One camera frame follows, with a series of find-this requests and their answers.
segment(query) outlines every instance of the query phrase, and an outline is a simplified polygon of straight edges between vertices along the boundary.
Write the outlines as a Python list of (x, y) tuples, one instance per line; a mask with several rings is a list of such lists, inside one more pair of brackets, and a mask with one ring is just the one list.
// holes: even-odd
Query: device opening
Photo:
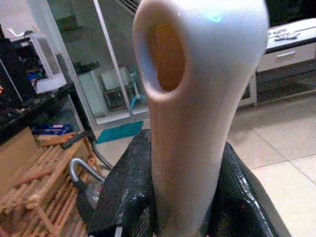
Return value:
[(178, 33), (171, 24), (158, 24), (149, 31), (147, 43), (161, 88), (173, 91), (180, 84), (185, 68)]

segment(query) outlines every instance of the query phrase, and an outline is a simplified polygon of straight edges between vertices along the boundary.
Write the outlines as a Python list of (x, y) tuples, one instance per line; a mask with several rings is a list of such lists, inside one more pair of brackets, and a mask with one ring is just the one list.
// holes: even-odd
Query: tiled floor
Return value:
[[(150, 128), (148, 119), (143, 128)], [(130, 140), (119, 139), (98, 148), (115, 164)], [(241, 109), (228, 141), (259, 178), (292, 236), (315, 236), (316, 97)]]

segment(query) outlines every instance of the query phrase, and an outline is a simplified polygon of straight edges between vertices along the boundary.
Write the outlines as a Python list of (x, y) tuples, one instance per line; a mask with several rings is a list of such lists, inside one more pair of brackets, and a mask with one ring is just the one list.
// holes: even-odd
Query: black desk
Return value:
[(0, 144), (20, 132), (25, 127), (31, 126), (32, 120), (42, 112), (48, 111), (50, 114), (54, 114), (55, 111), (60, 110), (67, 95), (70, 95), (74, 103), (83, 128), (85, 131), (91, 131), (92, 128), (83, 110), (75, 85), (72, 82), (59, 88), (57, 91), (42, 95), (33, 100), (22, 114), (4, 124), (0, 124)]

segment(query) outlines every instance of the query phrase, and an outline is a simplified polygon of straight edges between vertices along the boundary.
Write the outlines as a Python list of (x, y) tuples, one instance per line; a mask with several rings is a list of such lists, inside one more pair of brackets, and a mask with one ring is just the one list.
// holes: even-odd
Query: white drawer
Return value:
[(261, 56), (258, 72), (279, 68), (286, 65), (314, 59), (316, 56), (316, 43), (290, 48)]

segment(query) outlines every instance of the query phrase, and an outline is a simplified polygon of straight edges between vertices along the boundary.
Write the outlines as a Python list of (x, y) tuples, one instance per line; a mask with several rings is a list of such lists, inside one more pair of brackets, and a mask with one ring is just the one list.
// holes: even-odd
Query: teal mat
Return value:
[(143, 121), (138, 121), (134, 123), (128, 123), (118, 127), (112, 127), (105, 129), (101, 132), (96, 144), (103, 142), (113, 141), (123, 137), (130, 137), (136, 135), (142, 130)]

